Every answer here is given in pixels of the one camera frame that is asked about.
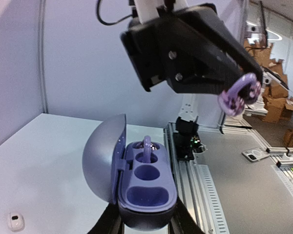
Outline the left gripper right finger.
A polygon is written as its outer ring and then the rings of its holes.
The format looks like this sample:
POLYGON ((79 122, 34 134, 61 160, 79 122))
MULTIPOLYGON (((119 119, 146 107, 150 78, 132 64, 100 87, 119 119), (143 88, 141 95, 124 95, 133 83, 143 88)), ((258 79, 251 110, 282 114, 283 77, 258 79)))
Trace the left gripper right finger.
POLYGON ((200 227, 191 217, 182 200, 177 197, 174 213, 172 216, 173 234, 204 234, 200 227))

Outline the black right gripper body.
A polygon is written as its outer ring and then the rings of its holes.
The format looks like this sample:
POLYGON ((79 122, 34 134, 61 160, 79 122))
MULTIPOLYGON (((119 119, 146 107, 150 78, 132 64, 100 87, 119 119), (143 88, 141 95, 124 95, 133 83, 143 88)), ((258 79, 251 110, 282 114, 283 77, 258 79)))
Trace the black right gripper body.
POLYGON ((145 91, 167 82, 175 92, 217 92, 217 46, 206 35, 213 3, 131 2, 121 41, 145 91))

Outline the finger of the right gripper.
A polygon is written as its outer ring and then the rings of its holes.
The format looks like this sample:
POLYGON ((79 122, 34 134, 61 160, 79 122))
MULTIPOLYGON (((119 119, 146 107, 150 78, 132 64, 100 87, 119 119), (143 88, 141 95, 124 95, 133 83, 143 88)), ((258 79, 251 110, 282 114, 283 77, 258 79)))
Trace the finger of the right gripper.
POLYGON ((230 33, 215 12, 185 12, 183 19, 218 48, 225 51, 247 73, 254 73, 257 80, 263 76, 260 65, 230 33))
POLYGON ((219 94, 225 88, 225 55, 209 40, 161 40, 161 78, 179 94, 219 94))

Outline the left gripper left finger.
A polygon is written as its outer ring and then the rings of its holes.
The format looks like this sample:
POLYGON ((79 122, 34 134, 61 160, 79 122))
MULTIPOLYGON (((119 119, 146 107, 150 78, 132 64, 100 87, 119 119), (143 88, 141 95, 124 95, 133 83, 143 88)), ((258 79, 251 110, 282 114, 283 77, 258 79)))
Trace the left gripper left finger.
POLYGON ((122 221, 119 207, 109 203, 96 224, 87 234, 123 234, 124 223, 122 221))

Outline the translucent blue charging case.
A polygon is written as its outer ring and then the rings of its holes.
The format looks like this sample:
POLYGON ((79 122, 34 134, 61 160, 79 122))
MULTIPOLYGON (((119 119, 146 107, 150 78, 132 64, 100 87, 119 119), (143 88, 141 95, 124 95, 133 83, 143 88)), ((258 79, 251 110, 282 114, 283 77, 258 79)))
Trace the translucent blue charging case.
POLYGON ((166 226, 174 213, 177 190, 169 155, 161 143, 155 163, 141 163, 141 151, 126 142, 126 116, 103 121, 90 135, 83 151, 82 167, 91 191, 116 204, 124 223, 140 231, 166 226))

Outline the white charging case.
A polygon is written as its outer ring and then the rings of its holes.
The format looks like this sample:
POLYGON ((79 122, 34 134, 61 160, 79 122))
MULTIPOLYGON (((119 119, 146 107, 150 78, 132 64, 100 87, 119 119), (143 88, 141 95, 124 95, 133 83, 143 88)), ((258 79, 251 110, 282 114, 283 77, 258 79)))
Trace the white charging case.
POLYGON ((23 216, 17 212, 10 212, 7 215, 7 226, 12 232, 19 232, 25 228, 25 221, 23 216))

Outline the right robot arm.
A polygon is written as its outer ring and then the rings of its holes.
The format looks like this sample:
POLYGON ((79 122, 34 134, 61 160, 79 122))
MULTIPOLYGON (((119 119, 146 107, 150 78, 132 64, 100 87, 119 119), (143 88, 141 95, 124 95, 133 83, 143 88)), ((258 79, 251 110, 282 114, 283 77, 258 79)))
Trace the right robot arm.
POLYGON ((131 0, 121 41, 142 87, 166 82, 183 94, 176 128, 193 134, 200 114, 237 116, 257 101, 262 69, 234 38, 212 3, 131 0))

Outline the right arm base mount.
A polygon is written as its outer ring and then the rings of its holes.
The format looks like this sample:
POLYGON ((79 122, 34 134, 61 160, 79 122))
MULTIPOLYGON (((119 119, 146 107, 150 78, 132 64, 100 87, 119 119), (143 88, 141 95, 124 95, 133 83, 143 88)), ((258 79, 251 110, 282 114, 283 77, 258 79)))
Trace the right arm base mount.
POLYGON ((206 150, 198 133, 182 135, 179 132, 173 133, 173 140, 178 161, 194 160, 194 153, 200 154, 206 150))

